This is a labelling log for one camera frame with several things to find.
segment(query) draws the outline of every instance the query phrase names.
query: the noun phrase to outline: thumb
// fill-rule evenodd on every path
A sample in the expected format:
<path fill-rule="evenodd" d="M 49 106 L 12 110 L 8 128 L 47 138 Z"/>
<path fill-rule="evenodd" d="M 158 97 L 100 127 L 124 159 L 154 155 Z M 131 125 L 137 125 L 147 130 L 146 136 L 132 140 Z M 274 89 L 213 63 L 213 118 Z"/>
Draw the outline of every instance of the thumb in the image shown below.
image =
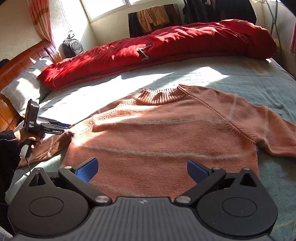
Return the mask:
<path fill-rule="evenodd" d="M 30 134 L 30 136 L 28 137 L 28 139 L 30 139 L 32 141 L 39 141 L 40 140 L 39 136 L 36 136 L 34 134 Z"/>

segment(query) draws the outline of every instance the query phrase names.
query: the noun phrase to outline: silver bolt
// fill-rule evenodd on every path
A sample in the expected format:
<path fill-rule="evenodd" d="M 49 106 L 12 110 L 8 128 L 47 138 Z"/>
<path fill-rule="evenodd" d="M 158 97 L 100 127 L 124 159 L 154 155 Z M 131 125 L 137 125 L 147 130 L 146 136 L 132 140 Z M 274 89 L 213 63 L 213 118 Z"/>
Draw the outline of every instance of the silver bolt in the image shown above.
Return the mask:
<path fill-rule="evenodd" d="M 110 198 L 105 195 L 100 195 L 95 198 L 95 201 L 98 203 L 106 203 L 109 202 Z"/>
<path fill-rule="evenodd" d="M 191 201 L 191 198 L 187 196 L 179 196 L 176 198 L 176 201 L 179 203 L 189 203 Z"/>

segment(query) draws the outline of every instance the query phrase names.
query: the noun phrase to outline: triangular cutout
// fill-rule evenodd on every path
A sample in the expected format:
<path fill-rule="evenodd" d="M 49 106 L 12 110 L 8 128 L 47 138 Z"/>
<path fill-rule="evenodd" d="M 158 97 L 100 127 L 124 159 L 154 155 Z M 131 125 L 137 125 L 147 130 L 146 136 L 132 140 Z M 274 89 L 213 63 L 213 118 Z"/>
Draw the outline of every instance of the triangular cutout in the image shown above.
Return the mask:
<path fill-rule="evenodd" d="M 34 187 L 34 186 L 39 186 L 39 185 L 44 185 L 45 181 L 43 179 L 43 177 L 37 173 L 35 174 L 35 176 L 32 178 L 29 187 Z"/>
<path fill-rule="evenodd" d="M 257 187 L 254 180 L 251 178 L 250 174 L 245 174 L 240 182 L 240 185 L 243 186 L 250 186 L 250 187 Z"/>

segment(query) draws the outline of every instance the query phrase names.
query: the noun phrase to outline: label patch on bed sheet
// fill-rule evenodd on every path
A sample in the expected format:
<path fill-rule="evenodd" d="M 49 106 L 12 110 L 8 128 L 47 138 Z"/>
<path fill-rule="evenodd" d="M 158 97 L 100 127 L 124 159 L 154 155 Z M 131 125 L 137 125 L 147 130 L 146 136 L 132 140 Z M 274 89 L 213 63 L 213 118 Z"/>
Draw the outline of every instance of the label patch on bed sheet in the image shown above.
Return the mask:
<path fill-rule="evenodd" d="M 259 76 L 270 76 L 271 75 L 257 61 L 245 61 L 245 63 Z"/>

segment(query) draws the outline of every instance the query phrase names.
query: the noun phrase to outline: sweater sleeve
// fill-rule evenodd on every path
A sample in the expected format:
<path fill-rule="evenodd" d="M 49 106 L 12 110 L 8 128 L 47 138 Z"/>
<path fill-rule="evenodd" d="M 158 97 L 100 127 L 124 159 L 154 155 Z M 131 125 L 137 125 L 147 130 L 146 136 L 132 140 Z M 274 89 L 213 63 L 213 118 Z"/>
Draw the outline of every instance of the sweater sleeve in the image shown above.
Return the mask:
<path fill-rule="evenodd" d="M 0 132 L 0 198 L 10 187 L 14 172 L 20 162 L 20 142 L 13 131 Z"/>
<path fill-rule="evenodd" d="M 266 106 L 255 106 L 243 97 L 199 88 L 199 97 L 236 129 L 272 156 L 296 157 L 296 125 Z"/>

